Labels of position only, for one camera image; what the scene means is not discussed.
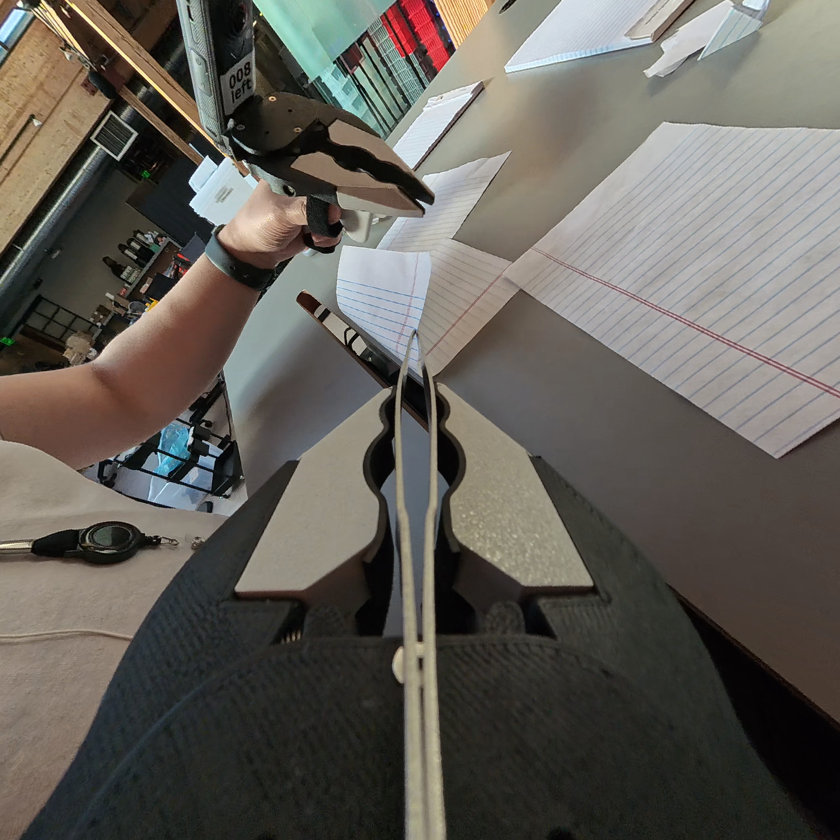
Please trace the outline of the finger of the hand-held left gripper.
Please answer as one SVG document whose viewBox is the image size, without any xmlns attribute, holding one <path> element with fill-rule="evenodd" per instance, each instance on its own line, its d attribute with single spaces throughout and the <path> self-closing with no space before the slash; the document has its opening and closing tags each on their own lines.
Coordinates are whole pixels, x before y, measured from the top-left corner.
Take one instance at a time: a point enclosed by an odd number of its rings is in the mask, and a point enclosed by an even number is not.
<svg viewBox="0 0 840 840">
<path fill-rule="evenodd" d="M 384 179 L 367 171 L 350 171 L 329 156 L 302 156 L 290 165 L 290 180 L 306 186 L 345 210 L 367 211 L 399 217 L 422 217 L 426 213 L 426 186 L 404 164 L 386 161 L 380 167 Z"/>
<path fill-rule="evenodd" d="M 363 172 L 380 183 L 397 187 L 415 203 L 434 204 L 432 190 L 377 134 L 336 119 L 329 126 L 329 140 L 338 148 L 332 156 L 342 168 Z"/>
</svg>

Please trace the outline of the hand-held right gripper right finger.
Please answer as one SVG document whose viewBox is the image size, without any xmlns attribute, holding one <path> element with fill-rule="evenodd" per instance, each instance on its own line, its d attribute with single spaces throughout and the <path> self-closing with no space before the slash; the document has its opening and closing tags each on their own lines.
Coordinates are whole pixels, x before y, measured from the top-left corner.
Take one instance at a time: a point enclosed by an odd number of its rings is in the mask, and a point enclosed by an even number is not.
<svg viewBox="0 0 840 840">
<path fill-rule="evenodd" d="M 497 604 L 590 595 L 594 581 L 529 452 L 436 385 L 436 629 L 472 634 Z"/>
</svg>

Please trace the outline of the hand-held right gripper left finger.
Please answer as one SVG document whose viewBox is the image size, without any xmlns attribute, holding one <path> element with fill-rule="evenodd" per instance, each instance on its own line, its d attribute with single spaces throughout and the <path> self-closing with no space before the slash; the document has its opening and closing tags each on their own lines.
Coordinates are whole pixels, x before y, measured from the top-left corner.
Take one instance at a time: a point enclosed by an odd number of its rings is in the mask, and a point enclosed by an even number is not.
<svg viewBox="0 0 840 840">
<path fill-rule="evenodd" d="M 295 462 L 238 597 L 334 606 L 358 634 L 383 634 L 394 544 L 382 487 L 395 469 L 394 418 L 386 388 Z"/>
</svg>

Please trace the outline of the white lined notepad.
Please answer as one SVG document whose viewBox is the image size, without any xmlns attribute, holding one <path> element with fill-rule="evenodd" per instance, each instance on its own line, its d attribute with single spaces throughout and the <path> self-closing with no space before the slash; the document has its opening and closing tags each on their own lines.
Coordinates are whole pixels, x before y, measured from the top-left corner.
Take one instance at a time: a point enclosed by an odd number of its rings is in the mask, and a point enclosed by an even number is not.
<svg viewBox="0 0 840 840">
<path fill-rule="evenodd" d="M 429 98 L 403 136 L 392 145 L 394 152 L 415 170 L 484 88 L 485 82 L 479 80 Z"/>
<path fill-rule="evenodd" d="M 562 1 L 505 65 L 507 74 L 654 43 L 690 1 Z"/>
</svg>

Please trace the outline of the person's left hand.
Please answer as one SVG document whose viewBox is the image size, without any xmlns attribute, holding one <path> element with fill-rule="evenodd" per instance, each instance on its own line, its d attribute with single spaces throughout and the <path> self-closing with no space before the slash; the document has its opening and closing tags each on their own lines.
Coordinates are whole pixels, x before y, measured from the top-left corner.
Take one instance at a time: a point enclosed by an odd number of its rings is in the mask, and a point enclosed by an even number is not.
<svg viewBox="0 0 840 840">
<path fill-rule="evenodd" d="M 307 197 L 276 193 L 260 180 L 216 238 L 239 261 L 258 269 L 274 269 L 308 249 L 304 242 L 307 232 Z"/>
</svg>

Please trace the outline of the white storage bin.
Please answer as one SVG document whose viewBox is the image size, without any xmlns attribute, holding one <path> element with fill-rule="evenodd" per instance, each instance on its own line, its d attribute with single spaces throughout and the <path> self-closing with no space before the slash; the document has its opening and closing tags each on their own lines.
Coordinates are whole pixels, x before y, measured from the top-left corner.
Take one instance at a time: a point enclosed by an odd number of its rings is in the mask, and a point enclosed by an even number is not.
<svg viewBox="0 0 840 840">
<path fill-rule="evenodd" d="M 228 224 L 248 201 L 258 185 L 251 174 L 242 175 L 228 158 L 221 163 L 206 156 L 190 176 L 194 197 L 189 202 L 194 213 L 213 226 Z"/>
</svg>

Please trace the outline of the stack of red crates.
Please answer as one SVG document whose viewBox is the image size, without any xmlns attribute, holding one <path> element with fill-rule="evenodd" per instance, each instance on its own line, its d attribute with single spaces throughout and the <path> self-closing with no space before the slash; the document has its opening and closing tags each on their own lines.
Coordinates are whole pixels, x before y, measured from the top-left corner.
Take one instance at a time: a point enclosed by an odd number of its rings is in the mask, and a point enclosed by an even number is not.
<svg viewBox="0 0 840 840">
<path fill-rule="evenodd" d="M 425 56 L 441 70 L 455 53 L 455 44 L 432 1 L 394 2 L 381 15 L 381 24 L 401 57 Z"/>
</svg>

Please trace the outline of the black badge reel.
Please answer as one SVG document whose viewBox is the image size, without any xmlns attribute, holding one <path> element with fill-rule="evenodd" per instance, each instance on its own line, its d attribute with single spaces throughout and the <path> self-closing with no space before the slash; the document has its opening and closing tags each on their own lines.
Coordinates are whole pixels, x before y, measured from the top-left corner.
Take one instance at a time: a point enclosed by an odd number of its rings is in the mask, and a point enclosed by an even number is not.
<svg viewBox="0 0 840 840">
<path fill-rule="evenodd" d="M 63 530 L 31 542 L 30 552 L 40 558 L 82 560 L 93 565 L 113 565 L 137 552 L 160 547 L 176 548 L 177 539 L 148 535 L 122 521 L 104 521 L 80 530 Z"/>
</svg>

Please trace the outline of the folded white paper scrap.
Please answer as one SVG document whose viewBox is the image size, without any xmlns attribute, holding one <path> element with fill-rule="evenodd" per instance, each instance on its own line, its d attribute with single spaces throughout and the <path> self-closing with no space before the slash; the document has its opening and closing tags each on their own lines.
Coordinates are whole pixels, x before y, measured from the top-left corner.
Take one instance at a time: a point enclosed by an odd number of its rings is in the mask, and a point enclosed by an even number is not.
<svg viewBox="0 0 840 840">
<path fill-rule="evenodd" d="M 723 19 L 700 52 L 698 60 L 708 58 L 756 33 L 763 25 L 769 5 L 770 1 L 725 2 Z"/>
</svg>

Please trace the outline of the wall vent grille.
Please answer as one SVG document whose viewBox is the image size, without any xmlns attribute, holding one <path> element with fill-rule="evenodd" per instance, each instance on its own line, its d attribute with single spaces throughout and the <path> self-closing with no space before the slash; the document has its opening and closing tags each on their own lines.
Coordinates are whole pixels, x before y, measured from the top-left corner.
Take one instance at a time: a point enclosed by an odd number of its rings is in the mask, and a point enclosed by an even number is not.
<svg viewBox="0 0 840 840">
<path fill-rule="evenodd" d="M 131 127 L 115 112 L 107 111 L 91 132 L 90 141 L 115 161 L 121 161 L 138 137 L 138 130 Z"/>
</svg>

